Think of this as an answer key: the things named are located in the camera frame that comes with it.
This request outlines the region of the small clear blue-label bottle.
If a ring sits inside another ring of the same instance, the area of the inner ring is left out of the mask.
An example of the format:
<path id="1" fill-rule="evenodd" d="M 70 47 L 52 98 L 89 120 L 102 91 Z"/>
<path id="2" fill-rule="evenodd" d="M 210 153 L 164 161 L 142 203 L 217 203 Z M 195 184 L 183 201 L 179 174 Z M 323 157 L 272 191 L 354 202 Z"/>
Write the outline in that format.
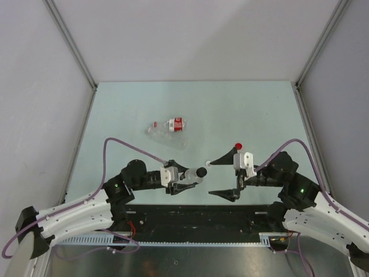
<path id="1" fill-rule="evenodd" d="M 201 183 L 204 177 L 198 178 L 195 174 L 196 169 L 198 168 L 188 169 L 184 174 L 180 176 L 179 183 L 180 184 L 192 184 L 194 182 Z"/>

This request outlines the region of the black bottle cap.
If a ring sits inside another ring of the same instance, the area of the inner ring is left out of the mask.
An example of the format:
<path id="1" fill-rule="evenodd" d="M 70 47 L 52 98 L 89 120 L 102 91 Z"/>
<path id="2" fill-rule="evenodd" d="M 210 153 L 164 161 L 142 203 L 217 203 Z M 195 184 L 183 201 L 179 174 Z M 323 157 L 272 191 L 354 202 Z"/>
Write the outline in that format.
<path id="1" fill-rule="evenodd" d="M 206 175 L 207 175 L 207 169 L 206 168 L 204 168 L 204 167 L 200 167 L 200 168 L 198 168 L 198 169 L 196 169 L 196 171 L 195 171 L 195 174 L 196 174 L 196 176 L 198 177 L 198 178 L 203 178 L 203 177 L 205 177 Z"/>

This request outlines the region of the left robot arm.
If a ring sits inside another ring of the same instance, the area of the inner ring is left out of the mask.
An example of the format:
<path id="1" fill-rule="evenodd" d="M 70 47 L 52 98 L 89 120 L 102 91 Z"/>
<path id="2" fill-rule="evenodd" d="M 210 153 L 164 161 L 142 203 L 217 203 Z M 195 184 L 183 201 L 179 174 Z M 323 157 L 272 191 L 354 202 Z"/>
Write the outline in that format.
<path id="1" fill-rule="evenodd" d="M 159 170 L 148 171 L 143 161 L 134 159 L 118 175 L 79 199 L 42 211 L 33 206 L 23 209 L 15 226 L 16 238 L 21 242 L 33 233 L 31 257 L 36 258 L 76 235 L 120 231 L 129 221 L 126 204 L 134 200 L 135 191 L 164 189 L 173 196 L 196 187 L 207 173 L 204 167 L 189 169 L 174 160 Z"/>

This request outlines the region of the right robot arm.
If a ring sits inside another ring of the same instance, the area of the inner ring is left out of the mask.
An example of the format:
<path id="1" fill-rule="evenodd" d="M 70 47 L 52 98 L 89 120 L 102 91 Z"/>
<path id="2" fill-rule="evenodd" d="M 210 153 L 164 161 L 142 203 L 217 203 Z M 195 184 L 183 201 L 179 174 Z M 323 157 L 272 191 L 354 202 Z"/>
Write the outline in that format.
<path id="1" fill-rule="evenodd" d="M 271 231 L 293 231 L 337 249 L 350 262 L 368 271 L 368 222 L 332 198 L 320 185 L 298 173 L 299 165 L 278 149 L 260 166 L 253 155 L 233 147 L 207 166 L 231 165 L 237 177 L 235 189 L 211 194 L 234 202 L 247 186 L 279 187 L 278 201 L 268 207 L 266 225 Z"/>

